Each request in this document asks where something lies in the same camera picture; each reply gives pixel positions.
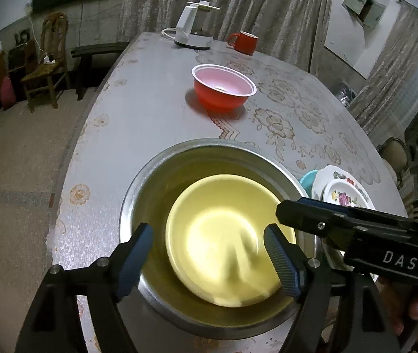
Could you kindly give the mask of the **right hand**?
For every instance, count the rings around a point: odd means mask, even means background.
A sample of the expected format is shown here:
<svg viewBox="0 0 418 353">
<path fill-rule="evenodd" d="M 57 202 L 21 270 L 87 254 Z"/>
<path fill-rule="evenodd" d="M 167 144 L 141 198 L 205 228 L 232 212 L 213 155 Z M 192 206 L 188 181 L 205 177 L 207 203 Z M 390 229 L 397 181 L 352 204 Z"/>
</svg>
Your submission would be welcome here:
<svg viewBox="0 0 418 353">
<path fill-rule="evenodd" d="M 418 287 L 392 284 L 382 277 L 378 278 L 378 283 L 390 323 L 395 335 L 399 336 L 406 320 L 418 321 Z"/>
</svg>

